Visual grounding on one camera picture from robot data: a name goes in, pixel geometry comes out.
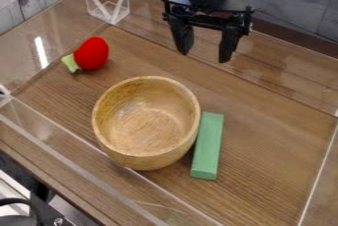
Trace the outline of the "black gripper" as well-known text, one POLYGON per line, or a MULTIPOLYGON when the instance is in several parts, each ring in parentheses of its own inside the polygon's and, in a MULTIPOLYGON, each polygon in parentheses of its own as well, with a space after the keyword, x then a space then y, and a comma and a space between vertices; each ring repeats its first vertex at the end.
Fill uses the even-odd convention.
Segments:
POLYGON ((164 3, 163 20, 168 27, 180 54, 187 55, 193 45, 192 27, 221 31, 219 43, 219 62, 231 59, 236 49, 239 34, 247 36, 252 31, 251 5, 236 5, 229 0, 219 8, 197 7, 189 0, 161 0, 164 3))

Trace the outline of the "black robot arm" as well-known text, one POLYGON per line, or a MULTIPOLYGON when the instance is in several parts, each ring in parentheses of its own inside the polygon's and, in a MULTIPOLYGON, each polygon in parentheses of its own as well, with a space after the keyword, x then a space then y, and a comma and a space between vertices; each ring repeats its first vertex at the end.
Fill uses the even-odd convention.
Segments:
POLYGON ((177 52, 187 55, 193 45, 193 27, 219 31, 217 62, 231 60, 241 36, 252 31, 251 5, 235 5, 231 0, 161 0, 163 20, 168 28, 177 52))

